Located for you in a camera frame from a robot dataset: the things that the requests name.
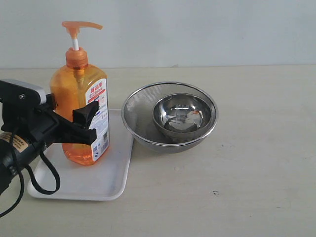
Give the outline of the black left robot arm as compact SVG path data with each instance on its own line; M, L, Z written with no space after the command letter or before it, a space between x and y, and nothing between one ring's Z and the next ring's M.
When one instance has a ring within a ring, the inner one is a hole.
M35 180L29 164L40 156L60 188L60 178L55 167L44 155L50 145L57 143L91 145L96 140L96 129L90 129L92 119L99 109L97 101L72 111L73 121L57 114L52 94L47 101L31 107L2 106L2 133L0 135L0 190L5 191L18 172L27 169L35 189L45 195L54 191L45 190Z

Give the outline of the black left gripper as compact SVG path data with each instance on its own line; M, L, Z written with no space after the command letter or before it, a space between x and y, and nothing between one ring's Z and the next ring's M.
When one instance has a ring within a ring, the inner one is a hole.
M54 112L56 103L53 94L46 95L41 105L23 105L22 102L2 102L2 131L13 132L31 143L45 144L86 144L91 145L97 138L96 129L89 129L99 110L99 102L73 110L73 122Z

